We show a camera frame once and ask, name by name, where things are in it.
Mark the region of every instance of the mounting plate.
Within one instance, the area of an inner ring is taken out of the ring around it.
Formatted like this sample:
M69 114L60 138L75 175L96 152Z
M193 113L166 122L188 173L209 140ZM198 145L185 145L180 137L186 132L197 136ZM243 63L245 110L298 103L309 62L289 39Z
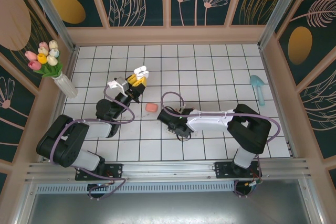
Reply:
M252 161L250 167L246 169L246 173L240 175L234 173L231 163L232 161L216 162L213 167L216 178L253 178L253 173L250 169L252 169L255 174L259 174L258 161Z
M105 164L105 174L103 176L109 176L108 173L113 175L113 178L121 178L122 164ZM76 181L93 181L93 180L106 180L100 179L83 172L82 170L76 170Z

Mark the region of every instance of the pink sponge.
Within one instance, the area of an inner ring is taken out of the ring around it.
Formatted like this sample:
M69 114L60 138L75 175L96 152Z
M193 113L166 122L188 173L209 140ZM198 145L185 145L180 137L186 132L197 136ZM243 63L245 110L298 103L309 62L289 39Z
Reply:
M156 112L158 108L158 105L155 103L147 103L146 104L146 111L148 112Z

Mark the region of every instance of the yellow circle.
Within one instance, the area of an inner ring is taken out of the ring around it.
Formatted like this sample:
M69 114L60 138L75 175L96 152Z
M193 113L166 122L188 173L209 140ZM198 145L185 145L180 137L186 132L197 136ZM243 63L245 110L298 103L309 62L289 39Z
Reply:
M299 65L308 57L313 37L309 29L299 26L290 35L288 42L288 57L290 61Z
M19 51L30 38L29 9L23 0L0 0L0 45Z
M61 19L71 24L78 24L85 19L84 7L78 0L51 0Z

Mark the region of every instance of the white tulip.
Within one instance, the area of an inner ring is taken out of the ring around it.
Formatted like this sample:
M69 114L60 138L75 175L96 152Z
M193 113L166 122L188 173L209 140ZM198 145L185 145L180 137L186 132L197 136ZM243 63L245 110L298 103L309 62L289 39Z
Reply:
M58 49L53 48L52 50L50 50L49 55L54 56L55 58L58 58L58 56L59 56Z
M44 54L45 56L49 55L49 52L45 47L40 47L37 51L39 54Z
M49 49L58 49L58 44L55 40L52 40L51 42L49 42Z
M47 57L47 61L48 61L49 65L51 65L51 66L57 65L57 62L58 62L57 59L54 56L51 56L51 55L49 55Z

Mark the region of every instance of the pink tulip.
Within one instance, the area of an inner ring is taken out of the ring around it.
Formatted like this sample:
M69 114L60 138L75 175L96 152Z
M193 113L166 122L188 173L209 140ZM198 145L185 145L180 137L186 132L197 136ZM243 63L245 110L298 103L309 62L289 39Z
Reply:
M33 70L40 70L42 65L37 60L32 60L30 63L28 63L28 66Z
M48 47L48 44L46 42L41 42L38 47L44 47L47 51L49 51L49 47Z
M28 60L37 60L37 55L31 51L26 51L25 56L28 58Z

